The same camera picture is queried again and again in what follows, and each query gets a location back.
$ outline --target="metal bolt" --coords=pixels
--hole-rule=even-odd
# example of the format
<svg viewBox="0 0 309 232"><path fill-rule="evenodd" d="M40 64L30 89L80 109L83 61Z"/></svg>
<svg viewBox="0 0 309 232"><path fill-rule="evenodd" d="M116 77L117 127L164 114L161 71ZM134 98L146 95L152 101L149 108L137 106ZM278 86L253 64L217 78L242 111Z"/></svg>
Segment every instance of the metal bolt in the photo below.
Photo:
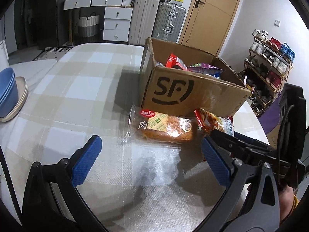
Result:
<svg viewBox="0 0 309 232"><path fill-rule="evenodd" d="M234 164L237 165L237 166L241 166L243 164L243 162L242 162L241 159L236 159L236 160L234 160Z"/></svg>
<svg viewBox="0 0 309 232"><path fill-rule="evenodd" d="M63 165L66 165L68 162L69 162L69 159L67 159L67 158L63 158L63 159L60 160L60 163L63 164Z"/></svg>
<svg viewBox="0 0 309 232"><path fill-rule="evenodd" d="M263 166L266 167L267 169L270 168L270 164L268 162L264 162Z"/></svg>
<svg viewBox="0 0 309 232"><path fill-rule="evenodd" d="M38 167L39 164L40 164L40 163L36 161L36 162L34 162L34 163L32 164L32 167Z"/></svg>

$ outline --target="checkered tablecloth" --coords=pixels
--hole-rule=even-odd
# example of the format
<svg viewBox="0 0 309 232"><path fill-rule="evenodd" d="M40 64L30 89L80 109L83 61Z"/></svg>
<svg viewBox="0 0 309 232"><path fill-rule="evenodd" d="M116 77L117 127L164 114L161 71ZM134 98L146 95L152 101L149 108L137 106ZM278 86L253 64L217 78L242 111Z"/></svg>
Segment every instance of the checkered tablecloth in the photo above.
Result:
<svg viewBox="0 0 309 232"><path fill-rule="evenodd" d="M138 99L142 53L138 46L83 44L42 79L5 147L20 206L34 161L45 165L70 158L95 134L102 138L102 151L78 190L108 229L192 231L210 212L224 188L203 161L199 143L122 142L129 109ZM267 142L247 102L234 122L236 131ZM8 197L4 179L1 191L2 199Z"/></svg>

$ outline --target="blue shoe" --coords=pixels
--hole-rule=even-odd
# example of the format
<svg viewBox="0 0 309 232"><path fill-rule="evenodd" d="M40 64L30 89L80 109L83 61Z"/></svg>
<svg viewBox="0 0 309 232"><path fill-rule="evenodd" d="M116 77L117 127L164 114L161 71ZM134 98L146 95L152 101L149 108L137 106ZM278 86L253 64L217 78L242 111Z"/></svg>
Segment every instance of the blue shoe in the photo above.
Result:
<svg viewBox="0 0 309 232"><path fill-rule="evenodd" d="M295 58L295 52L291 50L287 43L281 45L280 52L284 54L284 56L286 56L288 59L290 59L293 63L293 60Z"/></svg>

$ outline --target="sf logo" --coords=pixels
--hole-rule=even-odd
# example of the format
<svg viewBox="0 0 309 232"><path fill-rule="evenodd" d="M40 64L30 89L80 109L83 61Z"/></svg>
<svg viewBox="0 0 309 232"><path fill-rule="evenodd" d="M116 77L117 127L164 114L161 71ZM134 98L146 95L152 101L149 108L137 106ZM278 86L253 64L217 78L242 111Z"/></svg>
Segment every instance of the sf logo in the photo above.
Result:
<svg viewBox="0 0 309 232"><path fill-rule="evenodd" d="M158 78L158 82L157 82L157 86L160 88L160 90L155 90L154 93L155 95L166 95L167 93L167 97L171 98L172 95L174 94L174 92L182 92L183 93L179 93L179 98L177 97L176 100L172 100L172 101L163 101L163 100L159 100L157 98L152 98L152 102L157 103L157 104L164 104L164 105L173 105L173 104L179 104L180 102L184 101L192 92L193 90L193 86L194 86L194 81L193 80L189 80L188 82L184 81L184 80L180 80L180 79L175 79L172 81L171 86L168 89L168 86L170 85L171 80L167 77L159 77Z"/></svg>

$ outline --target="blue bowl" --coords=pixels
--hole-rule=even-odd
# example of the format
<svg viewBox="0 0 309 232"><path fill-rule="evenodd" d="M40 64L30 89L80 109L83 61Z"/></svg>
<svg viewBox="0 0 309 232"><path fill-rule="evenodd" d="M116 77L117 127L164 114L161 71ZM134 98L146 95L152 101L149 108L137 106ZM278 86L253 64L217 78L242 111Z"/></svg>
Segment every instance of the blue bowl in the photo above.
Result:
<svg viewBox="0 0 309 232"><path fill-rule="evenodd" d="M9 67L0 72L0 103L14 79L15 73L12 68Z"/></svg>
<svg viewBox="0 0 309 232"><path fill-rule="evenodd" d="M16 106L17 103L18 103L18 90L14 76L11 87L8 89L7 94L0 103L0 118L4 118L5 116L7 116L13 110L13 108Z"/></svg>

